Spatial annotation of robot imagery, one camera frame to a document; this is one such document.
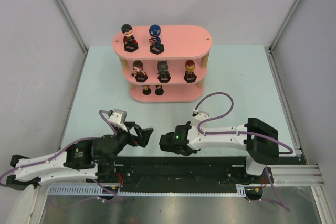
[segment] metal floor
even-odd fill
[[[268,202],[249,204],[242,197],[125,197],[120,205],[92,200],[59,210],[50,201],[67,206],[84,198],[49,195],[41,224],[322,223],[310,187],[277,190],[291,213]],[[263,198],[275,199],[271,188],[265,188]]]

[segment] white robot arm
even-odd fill
[[[7,177],[6,186],[23,190],[30,184],[36,187],[64,180],[118,181],[114,172],[116,156],[126,145],[146,147],[153,129],[126,122],[126,111],[119,109],[100,114],[115,135],[82,138],[59,152],[37,158],[13,155],[10,165],[14,174]],[[132,128],[136,135],[130,133]]]
[[[274,165],[279,158],[279,145],[262,137],[242,134],[241,132],[261,133],[277,140],[278,131],[256,118],[249,118],[247,124],[235,127],[208,128],[205,123],[209,114],[194,111],[193,118],[185,125],[178,125],[174,132],[162,135],[160,148],[162,151],[174,152],[184,156],[197,153],[202,148],[220,147],[237,148],[247,151],[246,173],[260,176],[266,165]]]

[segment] shelf tier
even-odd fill
[[[188,85],[169,85],[163,86],[163,95],[156,95],[155,86],[150,86],[151,94],[144,95],[143,87],[130,84],[130,93],[133,99],[143,103],[160,103],[160,102],[194,102],[203,94],[203,82]]]
[[[164,52],[156,55],[150,52],[150,26],[133,26],[133,35],[139,43],[135,52],[126,52],[123,44],[123,33],[120,31],[113,39],[113,49],[125,60],[180,60],[197,59],[205,56],[211,49],[211,34],[195,25],[162,25],[161,42]]]
[[[143,69],[148,75],[148,79],[145,83],[139,83],[131,76],[134,73],[132,64],[133,61],[127,61],[128,67],[122,70],[122,73],[129,83],[135,85],[183,85],[188,84],[185,82],[185,60],[168,60],[168,71],[171,76],[171,80],[168,83],[160,83],[157,79],[158,77],[158,61],[157,60],[147,60],[143,61]],[[206,75],[207,68],[201,68],[201,59],[195,59],[195,75],[197,76],[196,82],[202,81]]]

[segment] white wall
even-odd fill
[[[64,0],[89,46],[110,45],[122,24],[198,24],[215,44],[270,45],[294,0]]]
[[[83,55],[53,0],[0,0],[0,174],[55,151]],[[0,188],[0,223],[19,193]]]
[[[304,0],[275,60],[304,150],[336,207],[336,1]]]

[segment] blue helmet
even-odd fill
[[[159,36],[161,33],[161,28],[159,25],[151,25],[151,27],[149,28],[149,34],[151,36]]]

